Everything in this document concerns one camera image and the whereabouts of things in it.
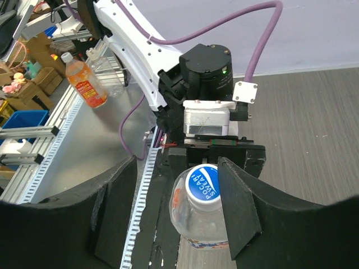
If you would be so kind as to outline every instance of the white wall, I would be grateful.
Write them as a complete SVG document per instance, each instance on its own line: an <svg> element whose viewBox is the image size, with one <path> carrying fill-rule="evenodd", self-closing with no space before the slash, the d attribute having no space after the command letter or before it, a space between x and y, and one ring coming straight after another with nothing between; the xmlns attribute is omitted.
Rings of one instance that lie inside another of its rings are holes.
<svg viewBox="0 0 359 269"><path fill-rule="evenodd" d="M188 35L236 10L265 0L134 0L166 38ZM283 0L284 10L256 73L359 66L359 0ZM227 46L234 74L244 74L273 10L237 18L192 41Z"/></svg>

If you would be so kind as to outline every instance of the plastic bottle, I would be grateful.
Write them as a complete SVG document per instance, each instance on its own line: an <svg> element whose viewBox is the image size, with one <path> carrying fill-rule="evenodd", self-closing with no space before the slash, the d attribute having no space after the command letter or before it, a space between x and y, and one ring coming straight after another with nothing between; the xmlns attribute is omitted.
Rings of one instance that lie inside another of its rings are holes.
<svg viewBox="0 0 359 269"><path fill-rule="evenodd" d="M84 62L75 60L71 53L61 55L66 64L66 77L91 108L98 108L107 101L107 92Z"/></svg>
<svg viewBox="0 0 359 269"><path fill-rule="evenodd" d="M179 175L169 202L169 214L178 233L194 248L228 249L217 166L202 164Z"/></svg>
<svg viewBox="0 0 359 269"><path fill-rule="evenodd" d="M107 57L100 56L100 53L94 49L88 49L86 55L90 59L90 67L102 85L108 90L110 96L119 96L123 94L122 81L116 74Z"/></svg>

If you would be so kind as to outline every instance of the white bottle cap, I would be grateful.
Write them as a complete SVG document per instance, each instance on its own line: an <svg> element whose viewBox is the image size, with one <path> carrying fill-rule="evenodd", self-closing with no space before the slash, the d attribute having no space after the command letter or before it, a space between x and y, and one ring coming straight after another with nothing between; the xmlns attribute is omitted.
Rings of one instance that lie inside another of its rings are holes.
<svg viewBox="0 0 359 269"><path fill-rule="evenodd" d="M94 48L88 49L86 51L86 55L90 58L91 61L95 61L100 58L100 53Z"/></svg>
<svg viewBox="0 0 359 269"><path fill-rule="evenodd" d="M73 56L70 52L65 52L63 55L61 55L61 59L64 63L70 63L73 60Z"/></svg>
<svg viewBox="0 0 359 269"><path fill-rule="evenodd" d="M220 209L217 166L201 164L193 167L186 177L186 192L190 203L197 209L206 212Z"/></svg>

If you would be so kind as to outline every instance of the black motor housing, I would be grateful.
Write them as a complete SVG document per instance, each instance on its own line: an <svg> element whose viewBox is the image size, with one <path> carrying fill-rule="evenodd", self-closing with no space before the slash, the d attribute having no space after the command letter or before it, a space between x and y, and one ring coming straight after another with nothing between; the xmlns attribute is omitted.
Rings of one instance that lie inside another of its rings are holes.
<svg viewBox="0 0 359 269"><path fill-rule="evenodd" d="M180 56L187 99L227 100L233 93L232 57L222 45L198 44Z"/></svg>

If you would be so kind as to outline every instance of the water bottle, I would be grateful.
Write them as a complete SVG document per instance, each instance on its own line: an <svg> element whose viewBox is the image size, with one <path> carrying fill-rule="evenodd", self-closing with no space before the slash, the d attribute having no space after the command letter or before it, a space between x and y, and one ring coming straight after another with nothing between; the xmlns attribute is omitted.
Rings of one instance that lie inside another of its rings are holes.
<svg viewBox="0 0 359 269"><path fill-rule="evenodd" d="M228 249L216 165L201 164L178 176L169 214L178 233L194 248Z"/></svg>

